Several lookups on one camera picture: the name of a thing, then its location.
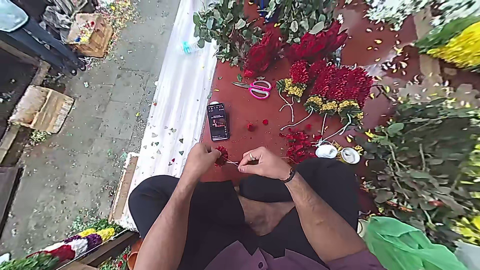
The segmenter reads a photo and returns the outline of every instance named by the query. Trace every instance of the hand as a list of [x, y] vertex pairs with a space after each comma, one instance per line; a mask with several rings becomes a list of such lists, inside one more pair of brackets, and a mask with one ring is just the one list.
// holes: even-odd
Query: hand
[[203, 143], [197, 143], [188, 153], [187, 162], [183, 168], [182, 176], [191, 181], [198, 181], [220, 157], [220, 151], [212, 149]]
[[[258, 160], [257, 165], [247, 164], [249, 161], [252, 161], [252, 157], [254, 160]], [[243, 159], [240, 161], [238, 169], [243, 173], [253, 173], [269, 178], [286, 180], [290, 176], [291, 167], [265, 147], [259, 147], [243, 154]]]

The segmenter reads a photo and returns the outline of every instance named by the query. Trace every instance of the scissor blade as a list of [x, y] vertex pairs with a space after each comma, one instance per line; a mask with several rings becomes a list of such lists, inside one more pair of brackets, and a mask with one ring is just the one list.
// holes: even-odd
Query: scissor blade
[[240, 87], [243, 87], [243, 88], [249, 88], [250, 85], [246, 85], [246, 84], [242, 84], [242, 83], [237, 83], [237, 82], [232, 82], [234, 85], [236, 86], [240, 86]]

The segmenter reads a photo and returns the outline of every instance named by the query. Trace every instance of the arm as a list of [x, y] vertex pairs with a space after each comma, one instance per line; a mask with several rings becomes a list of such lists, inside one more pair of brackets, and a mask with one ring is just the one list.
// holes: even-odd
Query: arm
[[[250, 154], [258, 160], [248, 165]], [[239, 171], [285, 180], [291, 167], [264, 147], [243, 155]], [[299, 173], [286, 183], [299, 214], [303, 232], [323, 261], [355, 254], [367, 247], [357, 232], [308, 185]]]
[[220, 157], [220, 151], [196, 144], [165, 208], [148, 231], [134, 270], [174, 270], [180, 264], [187, 238], [190, 200], [198, 179]]

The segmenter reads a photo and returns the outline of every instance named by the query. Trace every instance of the purple shirt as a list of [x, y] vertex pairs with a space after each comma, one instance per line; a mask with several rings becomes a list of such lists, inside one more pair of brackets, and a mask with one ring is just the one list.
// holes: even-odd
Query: purple shirt
[[[368, 250], [348, 255], [328, 263], [330, 270], [384, 270], [380, 262]], [[272, 255], [257, 249], [250, 255], [239, 241], [222, 250], [205, 270], [328, 270], [304, 255], [286, 249], [285, 256]]]

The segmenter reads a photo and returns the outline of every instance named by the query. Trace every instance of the purple flower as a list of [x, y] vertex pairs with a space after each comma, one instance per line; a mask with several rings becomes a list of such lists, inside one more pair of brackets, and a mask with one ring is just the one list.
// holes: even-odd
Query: purple flower
[[79, 236], [78, 234], [76, 234], [76, 235], [74, 235], [74, 236], [72, 236], [72, 237], [69, 237], [69, 238], [63, 240], [63, 242], [66, 244], [66, 243], [70, 243], [71, 241], [77, 240], [77, 239], [80, 239], [80, 238], [82, 238], [82, 237]]
[[87, 236], [85, 236], [85, 238], [87, 239], [88, 243], [87, 243], [87, 249], [90, 250], [94, 247], [96, 247], [97, 245], [101, 244], [102, 243], [102, 237], [96, 233], [92, 233], [92, 234], [89, 234]]

